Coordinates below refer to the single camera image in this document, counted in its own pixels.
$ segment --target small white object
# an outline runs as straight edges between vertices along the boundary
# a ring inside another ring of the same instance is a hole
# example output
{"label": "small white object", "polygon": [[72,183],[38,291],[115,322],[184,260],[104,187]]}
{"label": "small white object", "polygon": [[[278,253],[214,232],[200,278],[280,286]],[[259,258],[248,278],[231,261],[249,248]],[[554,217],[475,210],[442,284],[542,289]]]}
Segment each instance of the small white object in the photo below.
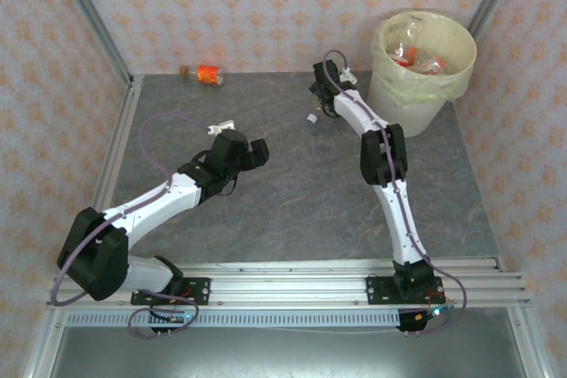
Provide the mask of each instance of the small white object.
{"label": "small white object", "polygon": [[350,68],[345,68],[343,71],[340,72],[338,75],[338,79],[341,81],[350,81],[352,84],[356,84],[358,79],[354,77],[354,74],[351,73]]}
{"label": "small white object", "polygon": [[208,133],[209,133],[209,135],[217,136],[225,128],[230,128],[230,129],[234,130],[235,129],[234,121],[228,120],[228,121],[224,121],[223,123],[219,124],[218,126],[209,126],[209,132]]}

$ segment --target trash bin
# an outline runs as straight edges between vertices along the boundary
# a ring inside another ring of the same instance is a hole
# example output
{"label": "trash bin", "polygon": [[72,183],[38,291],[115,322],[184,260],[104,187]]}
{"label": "trash bin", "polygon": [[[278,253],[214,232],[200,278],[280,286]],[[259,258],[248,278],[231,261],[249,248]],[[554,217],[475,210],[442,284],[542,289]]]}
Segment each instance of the trash bin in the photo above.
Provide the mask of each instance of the trash bin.
{"label": "trash bin", "polygon": [[[441,58],[451,73],[427,75],[394,62],[390,53],[407,36],[408,22],[418,22],[412,37],[417,50]],[[399,123],[404,135],[422,133],[446,101],[466,91],[477,57],[477,46],[466,28],[433,12],[403,12],[384,21],[371,43],[373,65],[368,104],[380,117]]]}

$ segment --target purple cable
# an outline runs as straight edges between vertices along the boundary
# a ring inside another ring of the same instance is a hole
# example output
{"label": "purple cable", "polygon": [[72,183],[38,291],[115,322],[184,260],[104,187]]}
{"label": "purple cable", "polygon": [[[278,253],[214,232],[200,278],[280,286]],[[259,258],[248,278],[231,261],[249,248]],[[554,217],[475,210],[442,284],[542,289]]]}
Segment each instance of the purple cable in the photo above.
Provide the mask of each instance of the purple cable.
{"label": "purple cable", "polygon": [[350,96],[342,88],[340,88],[340,86],[337,85],[337,83],[334,82],[333,79],[331,79],[331,77],[329,75],[329,71],[327,70],[327,58],[329,57],[329,55],[331,53],[337,53],[338,55],[340,55],[342,57],[344,63],[345,63],[345,68],[348,68],[348,63],[346,61],[345,54],[343,52],[341,52],[340,50],[331,49],[331,50],[327,51],[327,53],[325,53],[325,56],[322,60],[322,69],[323,69],[323,72],[325,73],[325,77],[327,77],[327,80],[329,80],[330,84],[332,84],[335,87],[335,89],[339,91],[339,93],[341,95],[346,96],[346,98],[348,98],[353,103],[360,106],[361,109],[366,113],[366,115],[368,115],[369,118],[372,120],[372,123],[376,124],[378,126],[378,128],[380,129],[380,133],[382,134],[382,138],[384,139],[385,153],[386,153],[386,157],[388,158],[388,165],[390,166],[390,173],[392,174],[392,185],[393,185],[393,188],[394,188],[394,192],[396,193],[396,196],[398,198],[398,202],[400,203],[401,215],[403,216],[404,224],[406,225],[406,230],[408,231],[406,233],[406,235],[409,237],[409,240],[411,241],[413,246],[416,248],[417,253],[423,259],[423,261],[425,261],[425,263],[427,263],[427,265],[431,269],[435,270],[437,273],[443,274],[447,278],[455,281],[456,284],[459,286],[459,288],[462,291],[462,309],[459,311],[459,315],[457,316],[457,319],[455,319],[454,321],[452,321],[450,323],[442,325],[438,328],[425,329],[424,331],[421,331],[421,332],[415,332],[415,333],[412,332],[412,333],[409,333],[409,334],[414,334],[414,335],[432,334],[432,333],[438,332],[442,329],[449,328],[449,327],[453,326],[464,314],[464,309],[467,307],[467,290],[464,288],[464,285],[459,280],[459,278],[457,278],[456,276],[450,274],[449,272],[445,272],[444,270],[433,265],[431,263],[431,261],[429,260],[429,258],[419,248],[419,245],[417,245],[416,239],[414,238],[413,233],[411,232],[411,227],[409,226],[408,213],[406,212],[406,209],[404,208],[403,199],[401,197],[401,191],[398,188],[398,185],[396,184],[396,169],[395,169],[394,164],[393,164],[392,153],[390,152],[390,143],[388,142],[388,135],[387,135],[384,127],[382,127],[382,125],[377,120],[375,120],[374,115],[369,110],[367,105],[360,103],[356,98]]}
{"label": "purple cable", "polygon": [[[150,153],[147,151],[147,149],[145,149],[144,146],[144,132],[145,129],[150,125],[150,123],[152,123],[154,120],[161,118],[161,117],[174,117],[177,119],[181,119],[181,120],[185,120],[188,121],[189,123],[193,124],[194,126],[203,128],[204,130],[207,130],[208,127],[203,126],[202,124],[200,124],[198,121],[196,121],[195,119],[191,119],[189,117],[186,117],[178,112],[162,112],[159,114],[155,114],[152,115],[149,119],[147,119],[142,126],[140,127],[140,130],[138,132],[138,142],[140,144],[140,149],[142,150],[142,154],[146,157],[146,159],[152,163],[154,166],[156,166],[167,178],[167,183],[166,186],[156,195],[154,195],[153,197],[150,197],[148,199],[146,199],[145,201],[138,203],[136,205],[132,205],[131,207],[129,207],[128,209],[124,210],[124,213],[117,213],[115,215],[113,215],[110,219],[104,221],[103,223],[101,223],[100,225],[98,225],[95,229],[92,230],[92,232],[90,232],[85,239],[83,239],[81,241],[81,243],[79,245],[77,245],[77,248],[75,248],[73,250],[73,252],[69,255],[69,257],[67,257],[65,264],[63,265],[63,267],[61,267],[61,271],[59,272],[57,278],[55,279],[55,283],[53,284],[53,288],[51,289],[50,292],[50,300],[51,300],[51,304],[56,306],[56,307],[64,307],[66,305],[71,305],[72,303],[74,303],[77,300],[80,300],[81,298],[85,297],[87,295],[87,293],[85,291],[83,291],[81,294],[78,294],[74,297],[69,298],[68,300],[65,301],[59,301],[57,300],[57,294],[59,293],[59,288],[61,287],[61,283],[63,282],[63,280],[65,279],[65,275],[66,273],[69,271],[69,268],[71,267],[71,265],[73,264],[73,262],[75,261],[75,259],[77,258],[77,256],[79,255],[79,253],[93,240],[97,237],[98,234],[100,234],[100,232],[102,232],[102,230],[104,228],[106,228],[108,225],[112,224],[113,222],[115,222],[117,219],[124,217],[124,215],[128,215],[131,212],[134,212],[136,210],[139,210],[142,207],[145,207],[148,204],[153,203],[154,201],[156,201],[157,199],[159,199],[160,197],[163,197],[168,191],[169,191],[169,186],[171,185],[171,180],[172,180],[172,176],[167,172],[167,169],[160,164],[157,160],[155,160]],[[174,299],[174,300],[178,300],[178,301],[183,301],[185,303],[189,303],[190,305],[193,305],[196,308],[196,313],[193,317],[192,320],[188,321],[188,323],[184,324],[183,326],[179,327],[178,329],[176,329],[175,331],[173,331],[171,334],[175,334],[177,332],[180,332],[184,329],[186,329],[194,320],[195,318],[197,318],[197,314],[198,314],[198,306],[196,303],[194,303],[193,301],[189,300],[188,298],[184,298],[184,297],[175,297],[175,296],[166,296],[163,294],[159,294],[159,293],[154,293],[151,291],[144,291],[147,294],[153,295],[155,297],[161,297],[161,298],[166,298],[166,299]],[[155,312],[171,312],[170,310],[165,310],[165,309],[153,309],[151,307],[145,307],[144,309],[138,309],[135,312],[132,313],[132,315],[130,316],[130,319],[128,321],[128,329],[130,329],[130,334],[133,335],[133,331],[131,330],[131,322],[134,318],[134,316],[136,316],[137,314],[139,314],[140,312],[149,312],[149,311],[155,311]]]}

